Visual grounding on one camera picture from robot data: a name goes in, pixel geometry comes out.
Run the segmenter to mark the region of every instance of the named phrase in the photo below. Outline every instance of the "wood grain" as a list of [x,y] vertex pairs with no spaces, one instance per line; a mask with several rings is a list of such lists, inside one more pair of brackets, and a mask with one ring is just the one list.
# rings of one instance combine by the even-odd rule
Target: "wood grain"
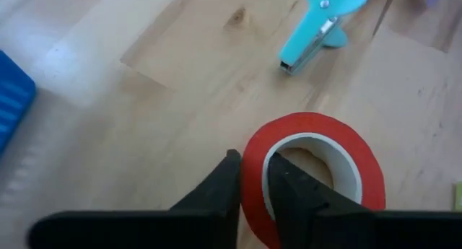
[[[297,111],[366,140],[388,208],[453,204],[462,0],[421,13],[393,0],[375,36],[386,0],[369,0],[345,19],[349,45],[295,77],[277,54],[306,0],[14,1],[0,10],[0,46],[39,95],[0,161],[0,248],[23,248],[27,228],[55,211],[167,209],[227,149],[242,152],[263,124]],[[285,155],[331,181],[309,154]],[[243,216],[238,239],[263,248]]]
[[388,24],[396,32],[448,52],[462,19],[462,0],[439,0],[426,8],[424,0],[395,0]]

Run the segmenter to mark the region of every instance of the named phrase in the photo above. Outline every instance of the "teal stapler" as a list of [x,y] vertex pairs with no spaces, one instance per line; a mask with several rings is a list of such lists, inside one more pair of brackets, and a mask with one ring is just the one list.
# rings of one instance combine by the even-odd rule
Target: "teal stapler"
[[340,17],[357,11],[367,0],[308,0],[308,12],[284,45],[281,68],[297,73],[323,47],[340,48],[348,43]]

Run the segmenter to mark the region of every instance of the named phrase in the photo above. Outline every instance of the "tape roll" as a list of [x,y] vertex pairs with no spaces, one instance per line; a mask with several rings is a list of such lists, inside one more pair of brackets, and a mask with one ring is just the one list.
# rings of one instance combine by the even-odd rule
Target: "tape roll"
[[334,190],[369,209],[385,208],[385,184],[366,142],[346,124],[319,113],[293,113],[261,127],[245,148],[242,207],[250,228],[266,246],[279,248],[266,173],[282,149],[307,149],[328,166]]

